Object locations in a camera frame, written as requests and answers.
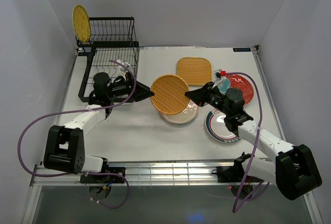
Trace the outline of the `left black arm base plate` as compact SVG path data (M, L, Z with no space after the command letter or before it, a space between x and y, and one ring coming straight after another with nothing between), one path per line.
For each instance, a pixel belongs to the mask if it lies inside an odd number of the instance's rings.
M126 168L125 167L109 167L108 173L119 174L125 177ZM114 175L82 175L80 177L80 183L82 184L108 184L110 182L116 184L122 184L125 181L118 176Z

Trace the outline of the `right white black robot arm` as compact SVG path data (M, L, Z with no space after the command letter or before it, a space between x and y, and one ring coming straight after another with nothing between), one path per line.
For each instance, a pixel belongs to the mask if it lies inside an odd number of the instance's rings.
M253 158L251 154L242 154L234 160L233 166L218 173L223 180L246 181L252 176L276 185L289 200L322 185L311 149L303 144L295 146L261 129L244 110L245 101L240 89L231 87L222 94L213 82L208 82L185 95L200 107L208 104L225 114L228 131L257 145L268 158L265 161Z

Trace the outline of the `orange round woven plate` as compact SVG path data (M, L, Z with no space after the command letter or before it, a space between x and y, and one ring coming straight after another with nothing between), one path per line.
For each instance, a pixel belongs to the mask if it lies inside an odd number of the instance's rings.
M151 97L152 105L162 114L179 114L185 110L190 101L185 95L189 91L188 84L174 74L158 77L153 82L151 91L154 93Z

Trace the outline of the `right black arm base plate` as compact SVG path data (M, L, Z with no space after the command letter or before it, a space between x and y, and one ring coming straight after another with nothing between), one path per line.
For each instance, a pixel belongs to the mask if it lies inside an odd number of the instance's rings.
M240 183L244 172L244 169L238 169L236 166L217 166L212 169L212 175L217 177L219 183Z

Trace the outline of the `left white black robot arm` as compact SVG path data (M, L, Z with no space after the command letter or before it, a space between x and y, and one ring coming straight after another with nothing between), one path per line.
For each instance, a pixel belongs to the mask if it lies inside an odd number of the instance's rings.
M114 81L105 72L95 74L86 110L66 124L49 129L44 167L72 174L91 172L96 181L105 182L110 176L109 168L104 166L106 159L85 153L85 137L109 117L115 98L128 96L139 102L153 95L148 86L138 82L129 72Z

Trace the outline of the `green-rimmed round bamboo plate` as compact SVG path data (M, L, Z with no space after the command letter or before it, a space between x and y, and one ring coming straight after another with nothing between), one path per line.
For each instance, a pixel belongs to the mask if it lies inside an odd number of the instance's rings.
M75 5L72 12L72 25L76 37L81 42L88 42L91 36L89 16L82 5Z

